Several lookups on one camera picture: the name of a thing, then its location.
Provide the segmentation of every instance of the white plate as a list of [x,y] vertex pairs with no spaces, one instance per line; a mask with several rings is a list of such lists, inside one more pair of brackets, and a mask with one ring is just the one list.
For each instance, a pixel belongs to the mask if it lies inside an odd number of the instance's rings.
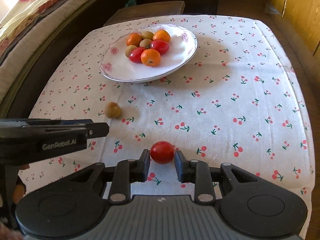
[[142,33],[164,29],[170,36],[170,48],[161,55],[161,62],[157,67],[148,67],[131,62],[125,55],[126,38],[132,32],[120,36],[109,48],[103,52],[100,59],[101,73],[118,82],[147,82],[167,76],[187,63],[198,49],[196,36],[184,27],[173,24],[155,24],[140,28],[135,33]]

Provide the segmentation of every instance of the wooden floor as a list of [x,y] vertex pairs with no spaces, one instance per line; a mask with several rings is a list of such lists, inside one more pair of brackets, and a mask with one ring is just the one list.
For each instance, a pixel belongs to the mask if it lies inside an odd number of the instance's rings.
[[297,75],[308,109],[316,157],[316,186],[312,192],[312,215],[306,240],[320,239],[320,118],[317,103],[308,78],[288,40],[280,32],[270,15],[264,13],[265,3],[261,0],[219,0],[218,15],[240,16],[264,22],[273,31],[289,57]]

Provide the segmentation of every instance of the plate rim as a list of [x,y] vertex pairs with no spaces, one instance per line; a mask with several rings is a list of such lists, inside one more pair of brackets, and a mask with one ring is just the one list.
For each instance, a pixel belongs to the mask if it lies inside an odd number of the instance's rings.
[[[167,71],[167,72],[165,72],[165,73],[162,73],[162,74],[159,74],[159,75],[156,75],[156,76],[147,77],[147,78],[142,78],[142,79],[134,79],[134,80],[133,80],[133,79],[130,79],[130,80],[122,80],[122,79],[117,79],[117,78],[111,77],[111,76],[109,76],[108,74],[106,74],[105,71],[101,68],[101,64],[102,64],[102,61],[103,61],[103,59],[104,59],[104,54],[111,48],[111,45],[112,45],[112,44],[118,42],[121,38],[125,37],[125,36],[128,35],[129,33],[138,32],[139,30],[144,29],[144,28],[150,28],[150,27],[156,27],[156,26],[162,26],[162,25],[168,25],[168,26],[171,26],[171,27],[178,27],[178,28],[181,27],[180,29],[182,29],[182,30],[187,30],[187,31],[191,32],[191,33],[194,35],[195,41],[196,41],[196,49],[194,50],[193,54],[189,57],[189,59],[188,59],[186,62],[184,62],[183,64],[181,64],[181,65],[177,66],[176,68],[173,68],[173,69],[171,69],[171,70],[169,70],[169,71]],[[130,32],[128,32],[127,34],[121,35],[116,41],[114,41],[113,43],[110,43],[110,44],[109,44],[109,47],[108,47],[107,49],[105,49],[105,50],[103,51],[103,53],[101,54],[101,56],[100,56],[99,69],[100,69],[101,74],[102,74],[104,77],[106,77],[106,78],[108,78],[108,79],[110,79],[110,80],[116,81],[116,82],[125,82],[125,83],[135,82],[135,83],[142,83],[142,82],[144,82],[145,80],[148,80],[148,79],[150,79],[150,78],[154,78],[154,80],[157,80],[158,77],[160,77],[160,76],[162,76],[162,75],[166,75],[166,74],[169,73],[169,72],[172,72],[172,71],[174,71],[174,70],[176,70],[176,69],[181,68],[183,65],[185,65],[186,63],[188,63],[188,62],[193,58],[193,56],[195,55],[195,53],[197,52],[197,50],[198,50],[198,38],[197,38],[196,35],[195,35],[192,31],[190,31],[189,29],[187,29],[187,28],[185,28],[185,27],[183,27],[183,26],[180,26],[180,25],[175,25],[175,24],[167,24],[167,23],[163,23],[163,24],[159,24],[159,23],[158,23],[158,24],[152,24],[152,25],[147,25],[147,26],[144,26],[144,27],[142,27],[142,28],[136,29],[136,30],[134,30],[134,31],[130,31]]]

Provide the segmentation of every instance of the tablecloth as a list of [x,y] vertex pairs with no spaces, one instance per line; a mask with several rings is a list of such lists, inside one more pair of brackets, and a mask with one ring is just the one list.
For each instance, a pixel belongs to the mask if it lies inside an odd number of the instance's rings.
[[[100,55],[110,43],[154,23],[181,25],[196,35],[198,50],[185,66],[160,80],[135,84],[113,82],[99,73]],[[109,101],[123,110],[117,120],[104,115]],[[87,150],[20,171],[28,192],[97,161],[115,166],[137,159],[143,149],[166,140],[187,159],[212,167],[230,162],[298,194],[309,210],[300,233],[305,237],[315,183],[309,117],[290,61],[261,21],[179,15],[94,30],[59,65],[30,117],[90,118],[107,122],[110,133],[88,140]],[[178,182],[173,162],[151,161],[148,180],[133,183],[131,191],[193,195],[194,185]]]

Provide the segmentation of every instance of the wooden stool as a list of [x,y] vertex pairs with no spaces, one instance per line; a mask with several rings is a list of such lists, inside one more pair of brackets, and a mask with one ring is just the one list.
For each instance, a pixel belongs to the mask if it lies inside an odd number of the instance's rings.
[[184,1],[141,4],[119,9],[103,26],[142,18],[183,14]]

